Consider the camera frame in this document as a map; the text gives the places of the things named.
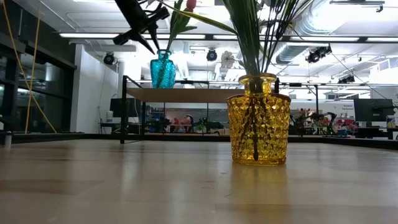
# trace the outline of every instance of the blue glass vase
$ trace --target blue glass vase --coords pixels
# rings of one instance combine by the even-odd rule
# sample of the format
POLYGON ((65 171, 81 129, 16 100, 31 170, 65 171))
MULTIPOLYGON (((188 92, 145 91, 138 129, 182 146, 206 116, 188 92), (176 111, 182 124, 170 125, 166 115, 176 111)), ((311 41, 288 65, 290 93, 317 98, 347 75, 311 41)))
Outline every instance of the blue glass vase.
POLYGON ((173 88, 175 84, 175 65, 169 59, 169 50, 159 50, 159 59, 150 61, 150 76, 153 88, 173 88))

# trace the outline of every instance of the vase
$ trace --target vase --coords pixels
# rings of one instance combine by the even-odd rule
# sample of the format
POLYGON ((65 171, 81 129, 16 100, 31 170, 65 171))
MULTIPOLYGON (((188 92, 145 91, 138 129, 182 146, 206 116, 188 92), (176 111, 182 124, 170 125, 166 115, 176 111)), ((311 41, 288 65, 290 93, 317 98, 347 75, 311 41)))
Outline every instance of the vase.
POLYGON ((228 98, 232 159, 240 164, 276 166, 286 162, 290 102, 271 93, 276 76, 262 73, 239 79, 244 94, 228 98))
POLYGON ((150 76, 153 88, 173 88, 175 84, 175 65, 169 59, 169 50, 159 50, 158 59, 150 61, 150 76))

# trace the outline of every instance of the ceiling duct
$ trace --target ceiling duct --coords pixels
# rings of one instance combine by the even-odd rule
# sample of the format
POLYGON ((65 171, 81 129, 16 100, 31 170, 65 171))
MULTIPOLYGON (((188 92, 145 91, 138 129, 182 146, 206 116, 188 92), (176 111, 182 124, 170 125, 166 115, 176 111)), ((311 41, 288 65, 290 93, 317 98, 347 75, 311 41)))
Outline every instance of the ceiling duct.
MULTIPOLYGON (((299 35, 329 35, 337 30, 347 20, 342 16, 332 16, 330 0, 314 0, 302 14, 302 19, 297 21, 295 31, 299 35)), ((296 35, 290 31, 287 35, 296 35)), ((308 45, 289 45, 289 43, 279 43, 275 52, 276 63, 289 64, 292 60, 312 47, 308 45)))

